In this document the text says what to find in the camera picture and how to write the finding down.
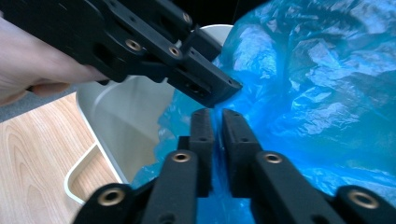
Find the crumpled plastic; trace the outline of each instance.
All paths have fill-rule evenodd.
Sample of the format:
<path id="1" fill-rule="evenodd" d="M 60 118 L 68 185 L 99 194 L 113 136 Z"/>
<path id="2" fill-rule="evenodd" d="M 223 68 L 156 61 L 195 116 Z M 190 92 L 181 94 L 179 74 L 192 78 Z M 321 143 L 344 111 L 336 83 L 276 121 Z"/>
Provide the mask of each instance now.
<path id="1" fill-rule="evenodd" d="M 238 111 L 262 147 L 286 155 L 315 188 L 358 185 L 396 206 L 396 2 L 274 0 L 234 26 L 214 64 L 243 84 L 212 111 L 215 130 L 222 108 Z M 199 108 L 175 92 L 159 118 L 159 162 L 133 186 L 158 174 Z M 222 162 L 220 151 L 198 223 L 252 223 L 249 201 L 223 184 Z"/>

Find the wooden surface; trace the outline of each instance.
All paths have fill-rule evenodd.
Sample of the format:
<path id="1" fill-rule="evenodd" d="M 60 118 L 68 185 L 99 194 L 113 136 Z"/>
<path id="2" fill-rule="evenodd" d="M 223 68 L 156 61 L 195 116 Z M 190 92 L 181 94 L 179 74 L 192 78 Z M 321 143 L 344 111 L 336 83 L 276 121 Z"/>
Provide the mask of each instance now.
<path id="1" fill-rule="evenodd" d="M 94 142 L 75 98 L 0 123 L 0 223 L 73 221 L 80 205 L 64 193 L 64 177 Z M 116 179 L 99 153 L 73 190 L 87 198 L 110 182 Z"/>

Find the metal screw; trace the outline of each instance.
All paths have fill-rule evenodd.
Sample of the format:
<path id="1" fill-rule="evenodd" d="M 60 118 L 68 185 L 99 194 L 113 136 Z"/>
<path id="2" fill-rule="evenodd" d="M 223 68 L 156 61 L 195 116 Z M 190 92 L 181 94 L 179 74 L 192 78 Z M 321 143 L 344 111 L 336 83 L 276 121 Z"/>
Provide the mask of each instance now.
<path id="1" fill-rule="evenodd" d="M 266 161 L 271 162 L 271 163 L 281 163 L 282 162 L 282 158 L 280 158 L 278 155 L 273 154 L 273 153 L 265 154 L 264 158 Z"/>
<path id="2" fill-rule="evenodd" d="M 132 40 L 132 39 L 127 39 L 125 40 L 125 44 L 126 46 L 128 46 L 130 49 L 133 49 L 135 51 L 140 51 L 142 50 L 142 47 L 139 45 L 139 43 L 137 43 L 136 41 Z"/>
<path id="3" fill-rule="evenodd" d="M 177 153 L 174 157 L 173 160 L 177 162 L 186 162 L 191 159 L 191 156 L 189 154 L 185 153 Z"/>
<path id="4" fill-rule="evenodd" d="M 119 188 L 107 189 L 98 198 L 102 206 L 112 206 L 120 203 L 125 198 L 125 192 Z"/>
<path id="5" fill-rule="evenodd" d="M 375 198 L 361 191 L 352 190 L 347 196 L 350 201 L 364 208 L 376 209 L 379 206 L 379 203 Z"/>

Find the white bin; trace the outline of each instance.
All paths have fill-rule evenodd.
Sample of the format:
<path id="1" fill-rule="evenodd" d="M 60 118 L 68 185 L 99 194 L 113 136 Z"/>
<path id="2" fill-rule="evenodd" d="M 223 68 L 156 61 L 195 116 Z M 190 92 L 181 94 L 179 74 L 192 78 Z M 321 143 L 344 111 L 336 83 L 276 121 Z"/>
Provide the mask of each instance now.
<path id="1" fill-rule="evenodd" d="M 223 44 L 231 25 L 203 28 Z M 122 83 L 83 84 L 77 91 L 78 108 L 95 144 L 69 171 L 64 189 L 69 197 L 84 203 L 70 187 L 79 172 L 100 150 L 120 183 L 130 183 L 137 171 L 155 162 L 152 149 L 158 144 L 158 117 L 169 105 L 174 88 L 147 77 L 129 77 Z"/>

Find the black plastic bracket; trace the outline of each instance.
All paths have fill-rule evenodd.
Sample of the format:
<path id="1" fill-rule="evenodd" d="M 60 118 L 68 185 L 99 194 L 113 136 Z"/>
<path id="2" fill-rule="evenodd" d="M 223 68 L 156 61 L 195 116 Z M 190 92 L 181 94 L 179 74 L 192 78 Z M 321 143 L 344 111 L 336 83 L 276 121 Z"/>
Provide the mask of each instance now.
<path id="1" fill-rule="evenodd" d="M 331 197 L 314 189 L 288 158 L 262 150 L 241 114 L 225 109 L 222 116 L 224 172 L 232 195 L 251 199 L 256 223 L 396 223 L 396 209 L 375 193 L 345 186 Z M 166 157 L 157 179 L 136 190 L 127 185 L 99 189 L 75 223 L 195 223 L 197 197 L 211 190 L 213 146 L 209 110 L 198 110 L 191 115 L 191 136 L 179 138 L 178 150 Z"/>
<path id="2" fill-rule="evenodd" d="M 0 0 L 0 6 L 8 21 L 111 80 L 167 78 L 207 107 L 242 88 L 211 63 L 220 44 L 171 1 Z"/>

